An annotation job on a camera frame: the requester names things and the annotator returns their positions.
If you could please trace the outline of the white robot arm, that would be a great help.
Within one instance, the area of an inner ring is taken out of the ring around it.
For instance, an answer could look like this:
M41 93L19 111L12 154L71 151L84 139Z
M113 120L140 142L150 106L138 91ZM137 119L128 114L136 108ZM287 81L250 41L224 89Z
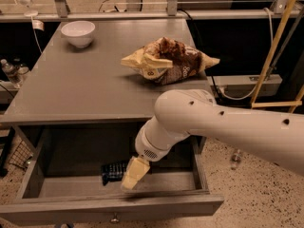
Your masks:
M205 90L169 90L155 102L154 116L135 140L122 188L131 190L176 144L190 136L228 143L265 161L304 175L304 116L218 105Z

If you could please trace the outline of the yellow foam-padded gripper finger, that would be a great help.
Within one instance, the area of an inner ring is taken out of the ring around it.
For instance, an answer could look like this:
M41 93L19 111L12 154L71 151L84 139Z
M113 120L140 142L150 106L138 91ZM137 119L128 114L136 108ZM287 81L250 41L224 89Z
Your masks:
M123 174L121 188L123 190L132 190L149 169L149 161L141 157L132 157Z

